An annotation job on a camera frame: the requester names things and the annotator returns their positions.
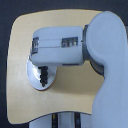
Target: white casing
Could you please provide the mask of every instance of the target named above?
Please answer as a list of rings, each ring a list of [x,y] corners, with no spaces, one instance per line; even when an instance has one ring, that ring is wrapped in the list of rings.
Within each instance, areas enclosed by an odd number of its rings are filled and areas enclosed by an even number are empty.
[[[90,23],[86,44],[90,56],[104,66],[104,83],[92,108],[92,128],[128,127],[128,46],[121,19],[111,12]]]
[[[48,27],[34,32],[33,38],[39,38],[38,52],[30,55],[32,63],[42,66],[70,66],[83,64],[82,27]],[[62,47],[63,38],[78,37],[78,45]]]

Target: yellow panel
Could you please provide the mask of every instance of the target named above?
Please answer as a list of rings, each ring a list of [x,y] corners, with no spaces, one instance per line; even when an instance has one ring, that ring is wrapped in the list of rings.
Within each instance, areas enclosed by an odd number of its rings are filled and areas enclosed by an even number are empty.
[[[89,62],[80,67],[58,67],[56,79],[47,91],[37,91],[29,84],[26,62],[35,30],[51,26],[84,28],[98,13],[90,10],[57,10],[16,19],[11,31],[7,66],[7,114],[10,123],[25,123],[60,111],[91,113],[103,77],[95,73]]]

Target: white plastic housing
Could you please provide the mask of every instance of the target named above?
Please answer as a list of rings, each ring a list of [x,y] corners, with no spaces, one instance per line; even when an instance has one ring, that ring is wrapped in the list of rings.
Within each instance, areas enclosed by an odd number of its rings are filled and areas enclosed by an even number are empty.
[[[78,37],[78,42],[71,46],[62,46],[62,39]],[[38,38],[38,52],[30,55],[32,63],[41,66],[70,66],[83,64],[82,27],[48,27],[34,32]]]

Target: shiny chrome part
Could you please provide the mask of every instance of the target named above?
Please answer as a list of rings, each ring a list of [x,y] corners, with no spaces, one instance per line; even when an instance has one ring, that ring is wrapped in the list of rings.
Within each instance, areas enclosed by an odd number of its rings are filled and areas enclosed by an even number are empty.
[[[27,76],[30,84],[37,90],[47,89],[54,81],[56,76],[56,66],[48,66],[48,83],[43,87],[40,83],[40,74],[41,71],[37,66],[33,65],[32,62],[27,60]]]

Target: black slot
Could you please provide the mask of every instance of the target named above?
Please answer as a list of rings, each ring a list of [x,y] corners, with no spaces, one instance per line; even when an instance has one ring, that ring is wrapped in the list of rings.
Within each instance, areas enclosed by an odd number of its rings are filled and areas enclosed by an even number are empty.
[[[58,128],[58,114],[52,114],[52,128]]]
[[[81,128],[80,113],[75,112],[75,113],[74,113],[74,119],[75,119],[75,128]]]

